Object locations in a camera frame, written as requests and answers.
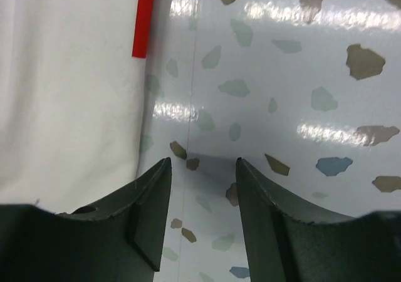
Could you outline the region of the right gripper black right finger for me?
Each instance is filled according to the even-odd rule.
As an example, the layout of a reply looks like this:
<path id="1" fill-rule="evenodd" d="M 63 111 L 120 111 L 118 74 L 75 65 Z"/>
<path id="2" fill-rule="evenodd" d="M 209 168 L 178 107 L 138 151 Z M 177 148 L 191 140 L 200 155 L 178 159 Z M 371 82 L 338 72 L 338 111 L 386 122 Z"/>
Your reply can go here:
<path id="1" fill-rule="evenodd" d="M 350 217 L 312 204 L 236 161 L 252 281 L 399 281 L 400 213 Z"/>

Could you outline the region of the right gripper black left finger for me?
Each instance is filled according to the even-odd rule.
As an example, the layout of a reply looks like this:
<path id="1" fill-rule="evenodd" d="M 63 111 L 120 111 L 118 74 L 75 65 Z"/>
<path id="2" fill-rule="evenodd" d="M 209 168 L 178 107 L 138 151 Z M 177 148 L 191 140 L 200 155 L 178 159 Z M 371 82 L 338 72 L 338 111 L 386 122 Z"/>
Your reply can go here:
<path id="1" fill-rule="evenodd" d="M 172 184 L 170 158 L 71 214 L 1 206 L 2 281 L 152 281 Z"/>

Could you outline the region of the white t shirt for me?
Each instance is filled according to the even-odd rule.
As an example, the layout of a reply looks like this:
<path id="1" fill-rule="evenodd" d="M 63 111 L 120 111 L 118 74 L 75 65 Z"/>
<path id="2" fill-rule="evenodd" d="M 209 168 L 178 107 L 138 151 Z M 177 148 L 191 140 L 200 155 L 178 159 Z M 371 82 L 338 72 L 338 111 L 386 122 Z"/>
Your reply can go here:
<path id="1" fill-rule="evenodd" d="M 138 0 L 1 0 L 1 203 L 72 212 L 133 181 Z"/>

